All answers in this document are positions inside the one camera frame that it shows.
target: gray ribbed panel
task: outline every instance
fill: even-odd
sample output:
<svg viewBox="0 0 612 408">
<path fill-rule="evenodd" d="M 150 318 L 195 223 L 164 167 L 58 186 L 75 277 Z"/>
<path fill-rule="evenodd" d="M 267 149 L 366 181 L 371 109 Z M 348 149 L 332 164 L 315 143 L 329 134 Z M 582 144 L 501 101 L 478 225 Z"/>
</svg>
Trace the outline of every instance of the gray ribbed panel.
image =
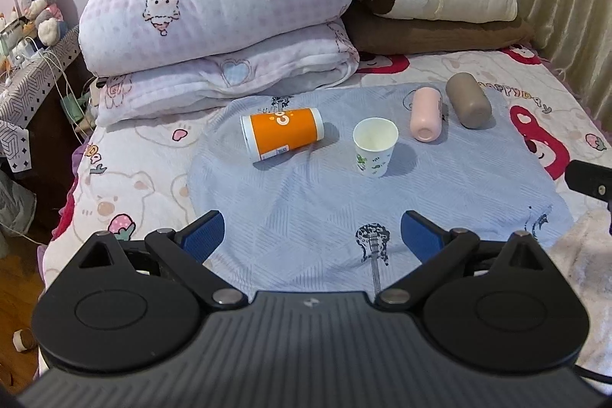
<svg viewBox="0 0 612 408">
<path fill-rule="evenodd" d="M 306 306 L 310 299 L 319 301 Z M 602 397 L 568 370 L 483 375 L 448 360 L 408 315 L 381 313 L 361 293 L 260 292 L 214 314 L 193 344 L 120 378 L 45 374 L 27 408 L 583 408 Z"/>
</svg>

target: cup rim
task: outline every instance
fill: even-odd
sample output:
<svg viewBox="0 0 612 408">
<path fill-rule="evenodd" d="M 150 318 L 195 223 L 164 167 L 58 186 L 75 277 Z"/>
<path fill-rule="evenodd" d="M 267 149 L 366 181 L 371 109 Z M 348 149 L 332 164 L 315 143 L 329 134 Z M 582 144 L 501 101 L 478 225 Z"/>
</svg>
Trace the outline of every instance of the cup rim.
<svg viewBox="0 0 612 408">
<path fill-rule="evenodd" d="M 365 122 L 371 122 L 371 121 L 386 122 L 387 124 L 393 125 L 393 128 L 396 130 L 396 139 L 392 145 L 390 145 L 389 147 L 386 147 L 385 149 L 368 149 L 366 147 L 361 147 L 359 145 L 359 143 L 357 142 L 357 139 L 355 139 L 355 132 L 357 131 L 357 128 L 359 128 L 359 125 Z M 388 120 L 387 118 L 380 118 L 380 117 L 366 118 L 365 120 L 361 120 L 357 125 L 355 125 L 355 128 L 353 129 L 353 143 L 357 147 L 362 149 L 363 151 L 368 151 L 369 153 L 379 153 L 381 151 L 386 151 L 387 149 L 391 149 L 393 146 L 397 144 L 397 141 L 399 140 L 399 138 L 400 138 L 400 131 L 397 129 L 397 125 L 394 124 L 394 122 L 392 122 L 391 120 Z"/>
</svg>

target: pink bottle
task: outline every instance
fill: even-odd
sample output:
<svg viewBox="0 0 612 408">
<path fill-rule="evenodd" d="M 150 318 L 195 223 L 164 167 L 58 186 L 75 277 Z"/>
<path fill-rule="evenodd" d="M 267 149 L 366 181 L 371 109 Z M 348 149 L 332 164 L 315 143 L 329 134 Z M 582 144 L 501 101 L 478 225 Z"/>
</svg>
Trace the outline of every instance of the pink bottle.
<svg viewBox="0 0 612 408">
<path fill-rule="evenodd" d="M 431 142 L 442 131 L 442 95 L 433 87 L 421 87 L 412 99 L 410 131 L 415 139 Z"/>
</svg>

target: brown bottle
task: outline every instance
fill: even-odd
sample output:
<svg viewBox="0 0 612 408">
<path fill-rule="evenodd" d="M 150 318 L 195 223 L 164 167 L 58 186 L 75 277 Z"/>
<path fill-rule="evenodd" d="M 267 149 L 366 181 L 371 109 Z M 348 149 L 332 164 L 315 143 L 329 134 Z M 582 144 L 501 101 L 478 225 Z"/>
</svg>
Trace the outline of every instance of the brown bottle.
<svg viewBox="0 0 612 408">
<path fill-rule="evenodd" d="M 446 94 L 465 128 L 482 127 L 491 118 L 491 103 L 470 73 L 457 73 L 446 83 Z"/>
</svg>

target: brown pillow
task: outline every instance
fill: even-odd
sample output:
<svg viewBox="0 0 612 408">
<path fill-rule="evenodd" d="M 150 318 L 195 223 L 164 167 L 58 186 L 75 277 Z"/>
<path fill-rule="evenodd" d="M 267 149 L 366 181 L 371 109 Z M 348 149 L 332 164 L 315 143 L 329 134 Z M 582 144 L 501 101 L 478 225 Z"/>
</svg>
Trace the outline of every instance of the brown pillow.
<svg viewBox="0 0 612 408">
<path fill-rule="evenodd" d="M 514 21 L 394 20 L 373 15 L 357 1 L 342 16 L 358 51 L 372 54 L 419 54 L 457 50 L 492 50 L 527 44 L 531 26 L 519 16 Z"/>
</svg>

